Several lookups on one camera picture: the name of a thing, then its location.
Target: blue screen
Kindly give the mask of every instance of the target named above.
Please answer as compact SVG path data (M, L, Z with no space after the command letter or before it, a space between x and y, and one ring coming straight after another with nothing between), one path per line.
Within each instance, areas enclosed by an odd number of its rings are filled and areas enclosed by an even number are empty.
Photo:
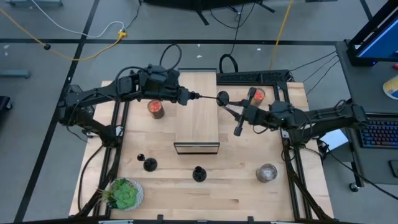
M398 19L365 47L358 57L398 59Z

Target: green plant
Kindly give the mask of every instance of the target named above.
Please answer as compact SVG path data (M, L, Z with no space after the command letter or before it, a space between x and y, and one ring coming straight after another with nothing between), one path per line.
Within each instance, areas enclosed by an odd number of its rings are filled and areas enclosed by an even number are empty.
M123 178L116 180L110 190L101 193L111 208L125 209L136 204L138 190Z

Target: chair wheel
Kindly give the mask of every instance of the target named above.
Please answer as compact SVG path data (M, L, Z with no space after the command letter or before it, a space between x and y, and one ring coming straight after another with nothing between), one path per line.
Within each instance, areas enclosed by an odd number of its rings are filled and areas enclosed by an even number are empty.
M349 189L350 189L352 192L358 192L358 191L359 191L359 187L356 185L356 183L350 183L350 184L349 184Z

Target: white paper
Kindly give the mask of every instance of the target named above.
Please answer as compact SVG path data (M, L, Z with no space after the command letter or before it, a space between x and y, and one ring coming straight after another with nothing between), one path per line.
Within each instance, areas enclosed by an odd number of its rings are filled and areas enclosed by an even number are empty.
M329 150L333 150L348 142L347 137L340 129L326 133L325 136L321 138L321 140L329 145Z

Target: keyboard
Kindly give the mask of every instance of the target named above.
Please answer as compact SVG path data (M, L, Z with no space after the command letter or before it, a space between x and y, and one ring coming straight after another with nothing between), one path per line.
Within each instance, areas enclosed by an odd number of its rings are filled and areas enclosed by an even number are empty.
M359 138L363 147L398 149L398 120L370 120Z

